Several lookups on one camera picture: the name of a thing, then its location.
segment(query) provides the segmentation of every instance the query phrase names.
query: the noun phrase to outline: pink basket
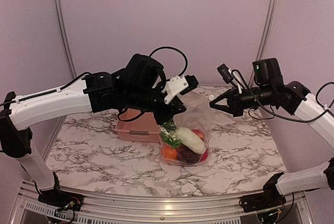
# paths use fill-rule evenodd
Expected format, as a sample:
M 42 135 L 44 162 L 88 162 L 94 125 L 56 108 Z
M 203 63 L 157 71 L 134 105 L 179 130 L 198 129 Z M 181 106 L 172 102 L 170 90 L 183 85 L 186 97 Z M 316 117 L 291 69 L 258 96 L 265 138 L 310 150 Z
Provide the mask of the pink basket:
M 138 110 L 128 109 L 122 114 L 122 120 L 131 119 L 140 113 Z M 157 142 L 160 143 L 160 127 L 156 124 L 153 113 L 145 113 L 135 121 L 118 121 L 116 132 L 121 140 L 131 142 Z

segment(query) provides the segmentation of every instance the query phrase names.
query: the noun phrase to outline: white radish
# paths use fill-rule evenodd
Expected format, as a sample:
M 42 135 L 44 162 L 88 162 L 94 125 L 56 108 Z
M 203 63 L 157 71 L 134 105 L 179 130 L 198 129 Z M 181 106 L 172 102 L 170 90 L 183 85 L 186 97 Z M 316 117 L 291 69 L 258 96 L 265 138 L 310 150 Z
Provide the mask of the white radish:
M 176 138 L 181 140 L 181 143 L 191 149 L 193 152 L 202 155 L 206 148 L 203 141 L 189 128 L 179 127 L 175 133 Z

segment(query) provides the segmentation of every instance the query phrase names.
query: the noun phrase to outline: marble table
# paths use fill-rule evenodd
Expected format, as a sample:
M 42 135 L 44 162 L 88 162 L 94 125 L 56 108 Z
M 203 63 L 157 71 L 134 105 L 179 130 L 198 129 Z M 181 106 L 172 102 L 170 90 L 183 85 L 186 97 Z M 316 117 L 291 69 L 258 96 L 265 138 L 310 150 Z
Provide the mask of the marble table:
M 226 88 L 201 87 L 215 97 Z M 47 159 L 61 185 L 141 196 L 202 196 L 258 190 L 286 170 L 265 121 L 213 110 L 210 156 L 194 167 L 166 164 L 157 143 L 125 142 L 116 111 L 67 117 Z

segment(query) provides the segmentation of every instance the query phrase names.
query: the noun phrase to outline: white wall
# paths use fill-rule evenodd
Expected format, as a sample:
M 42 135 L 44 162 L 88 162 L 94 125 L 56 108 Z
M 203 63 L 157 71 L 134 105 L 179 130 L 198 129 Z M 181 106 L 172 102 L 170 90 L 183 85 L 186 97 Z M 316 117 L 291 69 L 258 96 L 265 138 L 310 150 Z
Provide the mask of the white wall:
M 297 80 L 316 93 L 334 80 L 333 15 L 334 0 L 278 0 L 265 57 L 279 60 L 286 84 Z M 329 104 L 334 87 L 328 87 L 320 98 Z M 291 172 L 334 157 L 334 150 L 306 124 L 274 119 L 268 125 Z M 334 191 L 307 193 L 307 200 L 315 224 L 333 223 Z
M 256 59 L 269 0 L 62 0 L 78 73 L 114 72 L 135 53 L 170 45 L 189 58 L 188 73 L 201 84 L 224 84 L 216 68 L 239 68 L 248 79 Z M 164 50 L 155 55 L 166 75 L 183 59 Z
M 7 92 L 37 92 L 70 80 L 53 0 L 0 0 L 0 100 Z M 43 152 L 57 120 L 32 127 Z M 0 223 L 8 223 L 24 172 L 0 154 Z

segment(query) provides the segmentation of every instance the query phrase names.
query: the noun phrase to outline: clear plastic bag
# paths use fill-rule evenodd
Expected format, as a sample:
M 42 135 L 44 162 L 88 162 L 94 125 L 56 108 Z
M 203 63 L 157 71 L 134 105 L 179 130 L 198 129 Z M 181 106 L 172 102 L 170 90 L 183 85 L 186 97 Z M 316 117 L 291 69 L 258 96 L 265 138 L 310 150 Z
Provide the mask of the clear plastic bag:
M 213 112 L 207 96 L 190 92 L 182 96 L 187 111 L 161 128 L 161 156 L 167 163 L 193 166 L 207 160 Z

